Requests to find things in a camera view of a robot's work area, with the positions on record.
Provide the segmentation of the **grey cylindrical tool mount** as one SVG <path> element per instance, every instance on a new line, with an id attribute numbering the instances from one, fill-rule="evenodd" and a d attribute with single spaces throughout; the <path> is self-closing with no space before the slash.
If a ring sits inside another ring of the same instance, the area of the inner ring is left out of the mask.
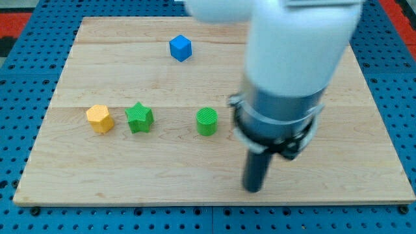
<path id="1" fill-rule="evenodd" d="M 295 96 L 278 94 L 244 76 L 240 91 L 228 101 L 234 108 L 234 133 L 252 157 L 279 154 L 293 160 L 316 134 L 323 93 L 324 89 Z"/>

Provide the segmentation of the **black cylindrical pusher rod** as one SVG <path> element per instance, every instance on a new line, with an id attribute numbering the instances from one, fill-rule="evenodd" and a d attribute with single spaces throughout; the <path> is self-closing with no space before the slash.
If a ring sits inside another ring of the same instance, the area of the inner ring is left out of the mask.
<path id="1" fill-rule="evenodd" d="M 272 154 L 268 151 L 248 151 L 242 176 L 242 185 L 248 192 L 259 192 L 263 186 Z"/>

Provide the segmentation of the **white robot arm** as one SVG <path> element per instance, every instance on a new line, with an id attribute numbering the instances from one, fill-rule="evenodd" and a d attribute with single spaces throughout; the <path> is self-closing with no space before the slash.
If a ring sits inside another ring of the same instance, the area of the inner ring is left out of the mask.
<path id="1" fill-rule="evenodd" d="M 329 85 L 362 1 L 193 1 L 204 23 L 250 24 L 240 90 L 229 97 L 235 134 L 247 145 L 242 177 L 261 189 L 275 154 L 295 159 L 315 136 Z"/>

